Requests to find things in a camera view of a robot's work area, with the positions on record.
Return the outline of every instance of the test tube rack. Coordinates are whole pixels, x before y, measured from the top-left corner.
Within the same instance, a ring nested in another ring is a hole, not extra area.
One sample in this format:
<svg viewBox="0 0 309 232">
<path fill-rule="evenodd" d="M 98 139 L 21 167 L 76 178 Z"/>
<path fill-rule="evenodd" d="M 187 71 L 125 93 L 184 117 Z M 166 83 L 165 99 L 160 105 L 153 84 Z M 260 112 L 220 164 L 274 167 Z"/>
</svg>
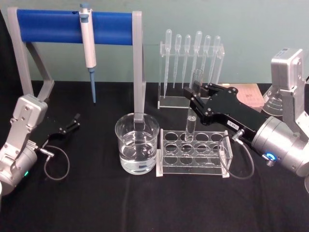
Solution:
<svg viewBox="0 0 309 232">
<path fill-rule="evenodd" d="M 162 41 L 160 42 L 160 61 L 159 61 L 159 85 L 158 85 L 158 109 L 160 107 L 165 108 L 187 108 L 189 105 L 189 100 L 187 100 L 183 96 L 183 87 L 189 86 L 191 75 L 192 75 L 192 67 L 194 64 L 195 57 L 195 45 L 190 44 L 189 52 L 186 53 L 185 45 L 181 44 L 179 48 L 179 52 L 177 52 L 175 44 L 169 44 L 170 48 L 168 59 L 168 86 L 167 91 L 164 96 L 164 83 L 165 83 L 165 72 L 166 72 L 166 58 L 167 58 L 167 50 L 166 44 Z M 185 76 L 184 76 L 184 85 L 182 87 L 183 80 L 183 70 L 184 70 L 184 62 L 185 56 L 187 56 L 186 68 L 185 68 Z M 196 56 L 196 66 L 195 69 L 201 69 L 204 72 L 203 82 L 208 83 L 211 80 L 212 83 L 217 84 L 220 77 L 220 72 L 223 64 L 223 59 L 225 56 L 225 51 L 223 44 L 220 43 L 218 46 L 209 45 L 199 45 L 198 52 Z M 175 66 L 175 58 L 177 57 L 178 63 L 177 65 L 177 74 L 176 74 L 176 84 L 174 86 L 174 66 Z M 211 62 L 213 61 L 213 71 L 210 72 Z"/>
<path fill-rule="evenodd" d="M 160 132 L 161 149 L 156 157 L 156 176 L 163 174 L 207 174 L 229 177 L 220 163 L 218 141 L 227 131 L 196 131 L 194 140 L 187 143 L 184 131 L 163 130 Z M 232 162 L 233 153 L 228 138 L 223 139 L 220 155 L 227 168 Z"/>
</svg>

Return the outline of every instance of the pipette stand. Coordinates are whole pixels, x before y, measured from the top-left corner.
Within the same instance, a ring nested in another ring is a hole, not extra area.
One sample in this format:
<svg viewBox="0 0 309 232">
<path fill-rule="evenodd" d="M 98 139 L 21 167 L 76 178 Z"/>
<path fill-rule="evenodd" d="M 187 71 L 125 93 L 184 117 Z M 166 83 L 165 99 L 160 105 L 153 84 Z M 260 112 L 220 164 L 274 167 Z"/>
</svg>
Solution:
<svg viewBox="0 0 309 232">
<path fill-rule="evenodd" d="M 143 67 L 142 12 L 93 12 L 92 14 L 95 44 L 131 45 L 133 47 L 134 112 L 143 113 L 146 81 Z M 44 100 L 51 93 L 54 81 L 35 42 L 82 44 L 79 20 L 78 11 L 8 8 L 10 35 L 25 95 L 34 95 L 27 50 L 43 77 L 44 83 L 38 98 Z"/>
<path fill-rule="evenodd" d="M 172 44 L 172 49 L 170 50 L 169 56 L 169 77 L 168 77 L 168 87 L 166 91 L 166 95 L 164 97 L 164 75 L 165 75 L 165 59 L 166 59 L 166 50 L 165 44 L 163 42 L 160 43 L 160 63 L 159 63 L 159 88 L 158 88 L 158 109 L 161 107 L 165 108 L 188 108 L 189 100 L 183 96 L 183 88 L 182 88 L 182 72 L 183 72 L 183 60 L 184 60 L 184 45 L 182 44 L 180 47 L 179 59 L 178 59 L 178 68 L 177 68 L 177 76 L 176 76 L 176 84 L 175 88 L 173 88 L 173 71 L 174 71 L 174 59 L 175 59 L 175 47 Z M 196 69 L 201 68 L 201 63 L 203 59 L 203 45 L 200 46 L 198 56 L 197 56 L 197 64 Z M 219 50 L 215 57 L 215 64 L 211 76 L 211 82 L 214 84 L 218 83 L 221 67 L 223 63 L 223 59 L 225 56 L 225 51 L 223 44 L 220 44 Z M 194 45 L 190 46 L 188 61 L 186 66 L 185 72 L 185 79 L 184 79 L 184 87 L 189 86 L 190 77 L 191 77 L 191 70 L 192 70 L 192 63 L 194 57 Z M 207 83 L 209 79 L 209 70 L 210 64 L 213 57 L 213 46 L 209 47 L 208 56 L 206 59 L 204 76 L 203 76 L 203 83 Z"/>
<path fill-rule="evenodd" d="M 163 130 L 160 132 L 161 149 L 157 153 L 156 176 L 163 174 L 206 174 L 229 177 L 220 163 L 217 149 L 218 140 L 224 132 L 195 131 L 194 140 L 187 143 L 184 131 Z M 220 146 L 220 155 L 227 168 L 232 162 L 233 153 L 228 138 Z"/>
</svg>

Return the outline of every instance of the beaker rim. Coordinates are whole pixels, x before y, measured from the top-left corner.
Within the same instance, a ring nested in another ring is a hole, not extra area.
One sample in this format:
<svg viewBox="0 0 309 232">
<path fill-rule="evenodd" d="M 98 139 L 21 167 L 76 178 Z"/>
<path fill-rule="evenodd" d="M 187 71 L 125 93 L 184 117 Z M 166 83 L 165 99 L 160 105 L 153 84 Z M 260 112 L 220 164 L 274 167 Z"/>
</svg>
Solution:
<svg viewBox="0 0 309 232">
<path fill-rule="evenodd" d="M 153 117 L 153 116 L 151 116 L 151 115 L 149 115 L 149 114 L 145 114 L 145 113 L 130 113 L 130 114 L 127 114 L 127 115 L 123 115 L 120 119 L 118 119 L 118 121 L 117 121 L 116 124 L 115 124 L 115 134 L 116 134 L 116 136 L 117 136 L 118 139 L 120 139 L 121 141 L 124 141 L 124 140 L 122 139 L 122 136 L 119 135 L 119 134 L 117 133 L 117 130 L 116 130 L 117 125 L 118 125 L 118 124 L 120 123 L 120 121 L 121 121 L 122 119 L 124 119 L 125 117 L 129 117 L 129 116 L 133 116 L 133 115 L 143 115 L 143 116 L 149 117 L 149 118 L 157 125 L 156 132 L 155 132 L 155 134 L 153 135 L 153 138 L 150 139 L 150 140 L 148 140 L 147 142 L 145 142 L 145 144 L 146 144 L 146 143 L 149 143 L 149 142 L 151 142 L 151 141 L 153 141 L 154 139 L 156 139 L 156 138 L 158 137 L 158 134 L 159 134 L 159 132 L 160 132 L 160 125 L 159 125 L 158 121 L 155 119 L 155 117 Z"/>
</svg>

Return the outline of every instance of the silver robotic arm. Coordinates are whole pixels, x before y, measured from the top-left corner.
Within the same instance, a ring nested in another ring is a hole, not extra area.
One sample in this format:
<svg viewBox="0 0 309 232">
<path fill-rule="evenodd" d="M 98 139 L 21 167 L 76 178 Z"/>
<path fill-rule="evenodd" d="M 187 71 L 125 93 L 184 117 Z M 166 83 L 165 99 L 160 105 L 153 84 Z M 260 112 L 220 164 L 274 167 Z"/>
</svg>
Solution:
<svg viewBox="0 0 309 232">
<path fill-rule="evenodd" d="M 2 194 L 13 191 L 37 160 L 36 144 L 29 140 L 31 132 L 43 121 L 47 104 L 28 94 L 18 99 L 10 120 L 8 138 L 0 150 L 0 182 Z"/>
<path fill-rule="evenodd" d="M 267 161 L 280 163 L 300 177 L 306 177 L 309 192 L 309 117 L 304 111 L 303 50 L 284 48 L 271 61 L 273 89 L 282 95 L 283 121 L 267 117 L 238 101 L 238 90 L 214 84 L 201 87 L 207 102 L 189 88 L 184 89 L 190 107 L 201 123 L 220 123 L 236 133 Z"/>
</svg>

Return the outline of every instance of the glass test tube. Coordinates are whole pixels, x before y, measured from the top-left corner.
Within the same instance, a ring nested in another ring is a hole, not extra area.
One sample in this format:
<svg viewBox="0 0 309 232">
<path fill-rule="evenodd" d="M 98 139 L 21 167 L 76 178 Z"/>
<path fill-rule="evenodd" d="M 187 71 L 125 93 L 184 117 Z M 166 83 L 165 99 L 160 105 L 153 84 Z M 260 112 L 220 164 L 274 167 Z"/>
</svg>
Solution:
<svg viewBox="0 0 309 232">
<path fill-rule="evenodd" d="M 193 85 L 195 81 L 198 81 L 200 85 L 199 86 Z M 200 69 L 195 69 L 193 72 L 192 83 L 190 83 L 190 85 L 192 86 L 192 90 L 197 95 L 200 95 L 200 86 L 202 85 L 202 82 L 203 82 L 203 71 Z M 193 141 L 196 121 L 197 121 L 197 115 L 193 111 L 193 109 L 189 106 L 188 116 L 187 116 L 187 125 L 185 128 L 185 137 L 184 137 L 184 140 L 188 143 Z"/>
</svg>

